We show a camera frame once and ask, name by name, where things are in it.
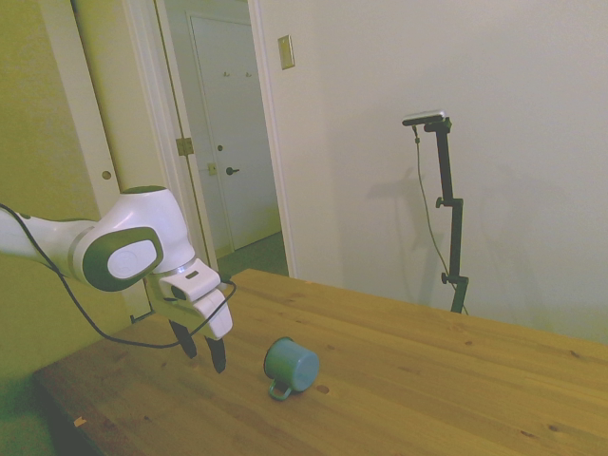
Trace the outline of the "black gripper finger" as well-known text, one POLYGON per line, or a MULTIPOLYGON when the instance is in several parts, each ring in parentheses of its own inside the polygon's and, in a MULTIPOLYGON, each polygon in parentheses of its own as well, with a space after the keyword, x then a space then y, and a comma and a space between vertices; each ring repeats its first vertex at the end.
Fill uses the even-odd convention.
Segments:
POLYGON ((226 369, 226 350, 222 339, 206 337, 205 341, 209 348, 213 367, 217 373, 222 373, 226 369))
POLYGON ((184 353, 190 359, 195 358, 198 355, 198 349, 189 330, 175 321, 171 321, 171 328, 184 353))

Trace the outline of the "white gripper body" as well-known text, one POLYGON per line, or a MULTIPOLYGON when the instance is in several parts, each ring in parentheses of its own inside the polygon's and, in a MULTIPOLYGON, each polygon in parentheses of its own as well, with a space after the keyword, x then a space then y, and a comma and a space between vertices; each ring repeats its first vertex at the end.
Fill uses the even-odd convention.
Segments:
POLYGON ((145 281, 153 309, 189 330, 202 326, 202 333, 221 339, 233 328, 220 281, 162 278, 145 281))

